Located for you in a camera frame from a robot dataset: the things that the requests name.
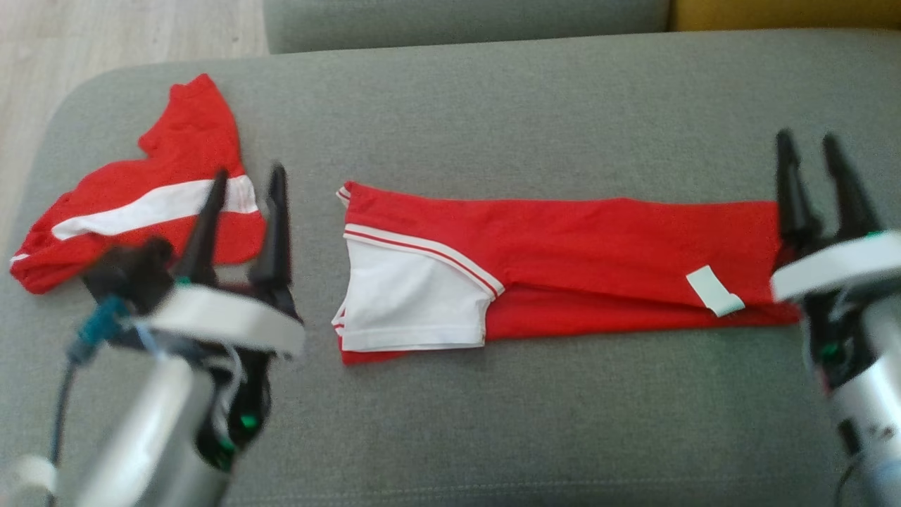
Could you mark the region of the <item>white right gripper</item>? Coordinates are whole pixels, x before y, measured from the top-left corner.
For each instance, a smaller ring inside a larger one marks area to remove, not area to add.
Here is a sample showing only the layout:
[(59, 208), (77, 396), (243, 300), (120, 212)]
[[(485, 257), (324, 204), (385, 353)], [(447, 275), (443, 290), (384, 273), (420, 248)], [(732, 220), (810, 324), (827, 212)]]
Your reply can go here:
[(791, 301), (799, 296), (882, 282), (900, 274), (899, 232), (882, 232), (882, 220), (843, 153), (837, 136), (825, 134), (821, 144), (836, 191), (838, 229), (834, 240), (842, 243), (815, 251), (821, 245), (823, 225), (813, 211), (807, 187), (802, 182), (800, 158), (792, 132), (779, 130), (775, 175), (780, 237), (778, 257), (801, 259), (779, 268), (770, 277), (775, 301)]

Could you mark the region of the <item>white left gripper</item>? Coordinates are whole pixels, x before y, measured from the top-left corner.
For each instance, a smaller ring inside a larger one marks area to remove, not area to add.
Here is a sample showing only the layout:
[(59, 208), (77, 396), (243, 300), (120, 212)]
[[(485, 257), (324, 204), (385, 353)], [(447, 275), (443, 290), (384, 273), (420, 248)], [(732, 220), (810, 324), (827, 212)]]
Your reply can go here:
[(200, 285), (217, 282), (213, 259), (228, 179), (225, 169), (216, 174), (176, 265), (176, 282), (194, 284), (173, 285), (153, 311), (134, 321), (157, 332), (200, 342), (299, 356), (305, 344), (305, 328), (295, 320), (299, 314), (291, 293), (291, 228), (283, 164), (272, 165), (266, 233), (260, 253), (248, 270), (257, 299)]

